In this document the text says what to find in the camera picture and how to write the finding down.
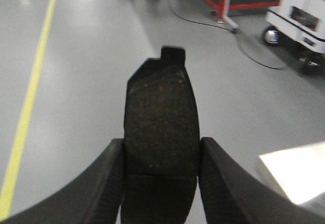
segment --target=red metal frame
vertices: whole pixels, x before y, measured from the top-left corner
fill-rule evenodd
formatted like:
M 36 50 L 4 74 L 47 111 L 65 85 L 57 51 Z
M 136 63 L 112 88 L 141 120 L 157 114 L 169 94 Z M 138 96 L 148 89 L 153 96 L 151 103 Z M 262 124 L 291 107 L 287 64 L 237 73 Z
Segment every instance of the red metal frame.
M 219 0 L 219 3 L 215 3 L 212 0 L 204 0 L 209 6 L 211 6 L 218 14 L 218 19 L 223 19 L 225 11 L 225 0 Z M 229 5 L 229 10 L 237 9 L 248 9 L 258 7 L 271 7 L 278 6 L 279 2 L 265 2 L 265 3 L 252 3 L 252 4 L 240 4 L 240 5 Z

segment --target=electrical cord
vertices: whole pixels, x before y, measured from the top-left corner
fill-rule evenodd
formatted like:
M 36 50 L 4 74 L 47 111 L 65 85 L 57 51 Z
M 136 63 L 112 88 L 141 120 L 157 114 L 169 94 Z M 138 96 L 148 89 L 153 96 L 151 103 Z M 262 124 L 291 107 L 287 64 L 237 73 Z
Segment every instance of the electrical cord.
M 227 31 L 231 32 L 231 30 L 229 30 L 229 29 L 227 29 L 225 27 L 221 27 L 221 26 L 217 26 L 217 25 L 213 25 L 213 24 L 208 24 L 208 23 L 196 22 L 196 21 L 188 20 L 188 19 L 180 16 L 178 13 L 175 12 L 171 0 L 167 0 L 167 5 L 168 5 L 168 8 L 171 11 L 171 13 L 174 14 L 174 16 L 176 16 L 176 17 L 178 17 L 178 18 L 180 18 L 180 19 L 182 19 L 184 21 L 191 22 L 191 23 L 196 23 L 196 24 L 201 24 L 201 25 L 205 25 L 205 26 L 216 27 L 216 28 L 224 29 L 224 30 L 227 30 Z
M 256 60 L 256 59 L 254 59 L 253 57 L 251 57 L 251 56 L 250 56 L 250 55 L 245 51 L 245 49 L 243 48 L 243 46 L 242 46 L 242 44 L 241 44 L 241 41 L 240 41 L 238 35 L 237 35 L 236 33 L 233 33 L 230 29 L 225 28 L 225 27 L 221 27 L 221 26 L 217 26 L 217 25 L 213 25 L 213 24 L 202 23 L 202 22 L 196 22 L 196 21 L 192 21 L 192 20 L 186 19 L 186 18 L 180 16 L 180 15 L 179 15 L 175 10 L 174 10 L 171 0 L 167 0 L 167 4 L 168 4 L 168 8 L 169 8 L 170 12 L 171 12 L 174 16 L 176 16 L 176 17 L 178 17 L 178 18 L 180 18 L 180 19 L 182 19 L 182 20 L 184 20 L 184 21 L 191 22 L 191 23 L 196 23 L 196 24 L 200 24 L 200 25 L 205 25 L 205 26 L 216 27 L 216 28 L 220 28 L 220 29 L 227 30 L 227 31 L 229 31 L 230 33 L 232 33 L 232 34 L 235 36 L 235 38 L 236 38 L 236 43 L 237 43 L 237 47 L 238 47 L 238 49 L 239 49 L 239 50 L 240 50 L 240 51 L 241 51 L 241 52 L 242 52 L 242 53 L 243 53 L 247 58 L 249 58 L 251 61 L 253 61 L 253 62 L 255 62 L 255 63 L 257 63 L 257 64 L 259 64 L 259 65 L 261 65 L 261 66 L 263 66 L 263 67 L 266 67 L 266 68 L 269 68 L 269 69 L 273 69 L 273 70 L 284 70 L 284 69 L 286 69 L 286 68 L 288 67 L 288 66 L 283 66 L 283 67 L 274 68 L 274 67 L 270 67 L 270 66 L 268 66 L 268 65 L 265 65 L 265 64 L 259 62 L 258 60 Z

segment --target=gray floor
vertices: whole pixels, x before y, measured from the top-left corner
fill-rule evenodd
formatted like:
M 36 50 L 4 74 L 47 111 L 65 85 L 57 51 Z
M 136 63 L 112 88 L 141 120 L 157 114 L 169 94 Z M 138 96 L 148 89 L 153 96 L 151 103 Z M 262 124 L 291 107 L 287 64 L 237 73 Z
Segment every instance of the gray floor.
M 182 16 L 216 24 L 202 0 L 171 0 Z M 0 0 L 0 183 L 33 66 L 48 0 Z M 260 41 L 265 11 L 231 12 L 250 55 L 279 67 L 293 58 Z M 259 66 L 235 37 L 172 15 L 166 0 L 57 0 L 11 214 L 81 173 L 123 137 L 126 82 L 161 45 L 186 49 L 201 136 L 250 174 L 259 154 L 325 140 L 325 81 Z M 200 196 L 187 223 L 203 223 Z

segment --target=wheel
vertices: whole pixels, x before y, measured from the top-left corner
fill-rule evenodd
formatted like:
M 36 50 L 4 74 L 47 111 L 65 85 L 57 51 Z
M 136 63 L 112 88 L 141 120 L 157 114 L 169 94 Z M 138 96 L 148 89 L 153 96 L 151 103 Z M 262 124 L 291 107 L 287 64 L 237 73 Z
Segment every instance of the wheel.
M 269 46 L 278 46 L 280 41 L 280 31 L 275 26 L 267 27 L 263 34 L 262 40 Z
M 216 17 L 216 16 L 217 16 L 217 11 L 216 11 L 216 10 L 212 10 L 212 11 L 210 12 L 210 14 L 211 14 L 211 16 Z
M 302 75 L 311 75 L 319 73 L 321 68 L 319 55 L 313 52 L 303 52 L 299 58 L 298 72 Z

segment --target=yellow floor line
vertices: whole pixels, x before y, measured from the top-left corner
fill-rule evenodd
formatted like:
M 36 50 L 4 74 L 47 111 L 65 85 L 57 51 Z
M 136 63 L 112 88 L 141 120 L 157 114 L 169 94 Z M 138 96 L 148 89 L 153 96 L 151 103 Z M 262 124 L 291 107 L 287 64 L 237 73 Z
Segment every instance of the yellow floor line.
M 14 139 L 10 159 L 7 166 L 5 179 L 0 195 L 0 221 L 7 219 L 10 215 L 15 185 L 18 177 L 20 162 L 24 150 L 29 121 L 33 111 L 34 100 L 42 70 L 44 53 L 50 33 L 56 0 L 49 0 L 46 16 L 44 19 L 37 52 L 34 59 L 34 67 L 29 79 L 28 89 L 25 95 L 24 104 L 20 114 L 16 136 Z

